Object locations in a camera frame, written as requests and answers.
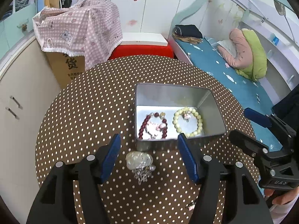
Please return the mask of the person forearm pink sleeve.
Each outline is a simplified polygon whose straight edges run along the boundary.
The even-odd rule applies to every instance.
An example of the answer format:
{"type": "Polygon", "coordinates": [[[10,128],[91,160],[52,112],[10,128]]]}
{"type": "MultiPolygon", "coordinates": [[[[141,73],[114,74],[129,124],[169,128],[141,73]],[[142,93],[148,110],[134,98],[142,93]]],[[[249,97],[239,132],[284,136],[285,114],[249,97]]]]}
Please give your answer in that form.
{"type": "Polygon", "coordinates": [[[296,202],[296,199],[293,201],[286,203],[284,205],[274,205],[273,208],[270,211],[273,224],[279,224],[281,221],[284,220],[284,218],[287,216],[287,214],[290,212],[292,207],[294,206],[296,202]]]}

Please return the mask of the person right hand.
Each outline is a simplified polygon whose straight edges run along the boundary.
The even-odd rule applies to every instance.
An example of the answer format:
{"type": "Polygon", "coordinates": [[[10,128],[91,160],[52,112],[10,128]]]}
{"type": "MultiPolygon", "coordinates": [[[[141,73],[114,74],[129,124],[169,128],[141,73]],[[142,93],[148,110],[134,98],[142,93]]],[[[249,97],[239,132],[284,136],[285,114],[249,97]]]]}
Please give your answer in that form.
{"type": "MultiPolygon", "coordinates": [[[[291,202],[298,196],[298,192],[299,192],[298,187],[295,188],[295,189],[292,189],[292,190],[284,193],[283,195],[275,197],[272,200],[272,204],[273,205],[284,205],[288,202],[291,202]]],[[[273,193],[274,193],[274,190],[264,189],[264,194],[265,194],[266,197],[272,196],[273,193]]]]}

